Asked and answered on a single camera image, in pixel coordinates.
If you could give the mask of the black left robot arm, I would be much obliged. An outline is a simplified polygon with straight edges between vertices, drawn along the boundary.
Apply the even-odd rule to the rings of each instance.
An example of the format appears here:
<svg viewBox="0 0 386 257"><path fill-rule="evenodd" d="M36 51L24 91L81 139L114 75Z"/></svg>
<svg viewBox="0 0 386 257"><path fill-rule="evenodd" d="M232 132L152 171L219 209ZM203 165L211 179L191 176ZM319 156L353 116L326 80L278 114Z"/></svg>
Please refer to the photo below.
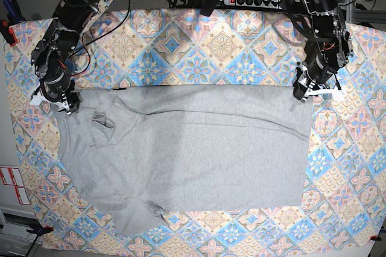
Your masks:
<svg viewBox="0 0 386 257"><path fill-rule="evenodd" d="M345 67L353 50L340 7L343 0L284 0L294 28L306 38L306 58L296 68L293 95L301 102L323 93L338 95L327 82Z"/></svg>

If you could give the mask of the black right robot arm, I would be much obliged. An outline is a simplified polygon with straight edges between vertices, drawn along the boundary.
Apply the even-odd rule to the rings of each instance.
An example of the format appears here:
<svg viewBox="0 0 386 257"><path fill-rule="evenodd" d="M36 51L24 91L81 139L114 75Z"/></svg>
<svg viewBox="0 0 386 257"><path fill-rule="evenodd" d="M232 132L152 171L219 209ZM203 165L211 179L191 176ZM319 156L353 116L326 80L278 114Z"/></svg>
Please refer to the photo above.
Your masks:
<svg viewBox="0 0 386 257"><path fill-rule="evenodd" d="M31 53L31 65L39 85L31 94L30 105L55 104L72 114L80 105L75 77L86 72L69 67L72 56L86 50L85 34L109 8L113 0L60 0L53 19Z"/></svg>

